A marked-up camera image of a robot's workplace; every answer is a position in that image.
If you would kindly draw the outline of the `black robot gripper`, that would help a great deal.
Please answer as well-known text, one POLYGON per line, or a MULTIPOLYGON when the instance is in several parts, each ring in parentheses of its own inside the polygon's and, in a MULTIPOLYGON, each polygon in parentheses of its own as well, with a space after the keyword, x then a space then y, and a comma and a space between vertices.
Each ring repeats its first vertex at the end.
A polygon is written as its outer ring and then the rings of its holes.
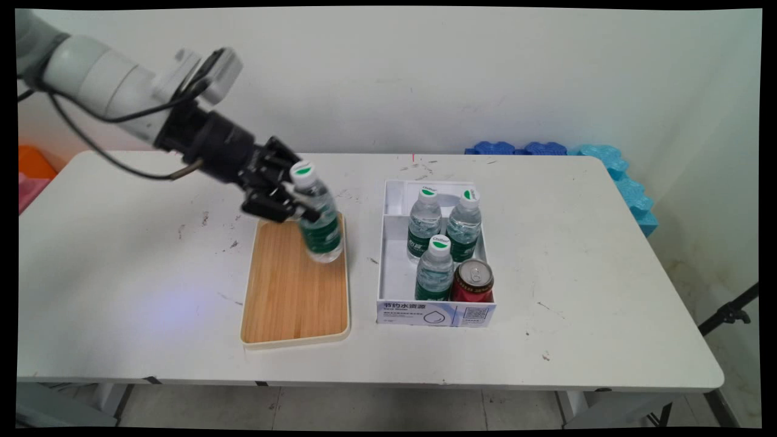
POLYGON ((277 223, 316 222, 321 217, 313 197, 295 191, 291 184, 292 167, 302 159, 278 136, 260 147, 255 136, 238 124, 189 101, 171 109, 154 146, 180 153, 187 165, 202 161, 200 171, 219 182, 244 186, 241 210, 248 215, 277 223), (256 176, 246 167, 259 152, 256 176), (267 185, 266 180, 278 185, 267 185))

